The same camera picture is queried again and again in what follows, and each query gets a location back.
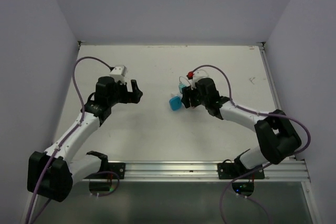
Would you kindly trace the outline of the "blue plug adapter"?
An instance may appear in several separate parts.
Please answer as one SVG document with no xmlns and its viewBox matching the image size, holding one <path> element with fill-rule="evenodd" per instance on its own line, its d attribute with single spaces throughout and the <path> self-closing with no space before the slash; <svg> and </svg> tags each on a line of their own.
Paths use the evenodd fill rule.
<svg viewBox="0 0 336 224">
<path fill-rule="evenodd" d="M 182 101 L 179 96 L 174 96 L 169 99 L 169 105 L 172 111 L 177 111 L 182 107 Z"/>
</svg>

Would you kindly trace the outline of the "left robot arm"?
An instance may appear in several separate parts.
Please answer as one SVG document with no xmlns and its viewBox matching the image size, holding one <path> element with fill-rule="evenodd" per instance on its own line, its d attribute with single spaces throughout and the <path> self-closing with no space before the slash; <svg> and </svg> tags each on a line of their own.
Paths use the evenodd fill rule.
<svg viewBox="0 0 336 224">
<path fill-rule="evenodd" d="M 138 104 L 143 96 L 137 81 L 132 79 L 131 91 L 113 77 L 100 77 L 96 90 L 81 109 L 77 119 L 63 136 L 43 152 L 33 152 L 28 161 L 27 189 L 33 195 L 44 196 L 57 202 L 64 201 L 72 187 L 94 174 L 104 178 L 109 172 L 108 157 L 89 151 L 84 158 L 74 156 L 84 142 L 111 115 L 118 103 Z"/>
</svg>

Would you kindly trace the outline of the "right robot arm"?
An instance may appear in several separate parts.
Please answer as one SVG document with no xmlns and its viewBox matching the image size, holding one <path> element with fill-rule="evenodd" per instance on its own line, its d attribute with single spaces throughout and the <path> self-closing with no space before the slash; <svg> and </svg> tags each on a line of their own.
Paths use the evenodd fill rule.
<svg viewBox="0 0 336 224">
<path fill-rule="evenodd" d="M 228 97 L 219 94 L 211 78 L 201 78 L 194 86 L 183 87 L 182 104 L 185 108 L 202 105 L 220 120 L 237 123 L 256 133 L 258 146 L 239 154 L 223 171 L 231 176 L 246 178 L 264 163 L 279 164 L 302 144 L 293 125 L 281 110 L 270 113 L 240 109 Z"/>
</svg>

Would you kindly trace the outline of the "aluminium mounting rail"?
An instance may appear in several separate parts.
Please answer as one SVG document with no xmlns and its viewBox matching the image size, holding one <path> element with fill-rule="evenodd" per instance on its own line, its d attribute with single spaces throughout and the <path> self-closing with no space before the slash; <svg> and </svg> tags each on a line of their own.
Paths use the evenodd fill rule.
<svg viewBox="0 0 336 224">
<path fill-rule="evenodd" d="M 124 162 L 119 168 L 125 182 L 229 182 L 219 161 L 197 162 Z M 310 180 L 304 161 L 283 161 L 256 171 L 244 178 L 261 182 L 307 182 Z"/>
</svg>

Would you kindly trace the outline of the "left black base bracket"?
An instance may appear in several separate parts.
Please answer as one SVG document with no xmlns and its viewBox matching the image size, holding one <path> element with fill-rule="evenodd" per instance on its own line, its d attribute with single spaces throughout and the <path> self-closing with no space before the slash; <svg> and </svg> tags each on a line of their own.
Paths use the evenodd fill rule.
<svg viewBox="0 0 336 224">
<path fill-rule="evenodd" d="M 124 179 L 125 175 L 125 165 L 123 162 L 109 162 L 109 171 L 116 173 L 120 179 Z"/>
</svg>

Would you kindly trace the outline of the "black base bracket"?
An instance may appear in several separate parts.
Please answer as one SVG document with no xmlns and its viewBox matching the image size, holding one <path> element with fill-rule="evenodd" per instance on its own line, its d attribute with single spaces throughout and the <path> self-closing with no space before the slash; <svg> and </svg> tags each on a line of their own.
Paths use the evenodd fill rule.
<svg viewBox="0 0 336 224">
<path fill-rule="evenodd" d="M 241 164 L 236 164 L 229 159 L 217 163 L 217 173 L 219 179 L 234 179 L 250 172 Z M 265 179 L 264 170 L 260 169 L 253 174 L 244 176 L 243 179 Z"/>
<path fill-rule="evenodd" d="M 116 173 L 120 179 L 124 179 L 125 175 L 125 165 L 123 162 L 109 162 L 109 171 Z"/>
</svg>

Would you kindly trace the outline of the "right black base bracket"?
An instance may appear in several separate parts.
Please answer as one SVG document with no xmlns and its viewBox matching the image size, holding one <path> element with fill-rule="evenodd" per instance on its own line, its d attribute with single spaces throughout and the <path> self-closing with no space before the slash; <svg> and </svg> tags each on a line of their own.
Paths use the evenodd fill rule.
<svg viewBox="0 0 336 224">
<path fill-rule="evenodd" d="M 234 179 L 250 172 L 241 164 L 236 164 L 229 159 L 217 163 L 217 173 L 219 179 Z M 253 174 L 244 176 L 243 179 L 265 179 L 264 170 L 260 169 Z"/>
</svg>

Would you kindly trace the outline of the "teal USB charger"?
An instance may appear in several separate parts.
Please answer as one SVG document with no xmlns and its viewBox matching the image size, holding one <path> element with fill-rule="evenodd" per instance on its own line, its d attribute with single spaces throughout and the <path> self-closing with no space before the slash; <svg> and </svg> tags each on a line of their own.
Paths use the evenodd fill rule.
<svg viewBox="0 0 336 224">
<path fill-rule="evenodd" d="M 178 90 L 179 90 L 179 93 L 180 94 L 183 94 L 183 89 L 186 87 L 186 85 L 185 84 L 183 84 L 183 83 L 179 83 L 179 85 L 178 85 Z"/>
</svg>

